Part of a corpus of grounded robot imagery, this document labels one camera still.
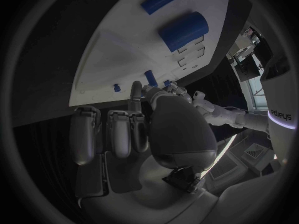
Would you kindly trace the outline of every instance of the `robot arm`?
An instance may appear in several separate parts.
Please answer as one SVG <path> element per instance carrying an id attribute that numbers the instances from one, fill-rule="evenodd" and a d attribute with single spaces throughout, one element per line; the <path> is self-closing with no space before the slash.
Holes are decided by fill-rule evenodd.
<path id="1" fill-rule="evenodd" d="M 226 123 L 234 128 L 246 127 L 269 135 L 268 117 L 266 115 L 248 114 L 241 110 L 229 111 L 206 101 L 204 97 L 203 92 L 196 91 L 192 104 L 211 125 L 220 126 Z"/>

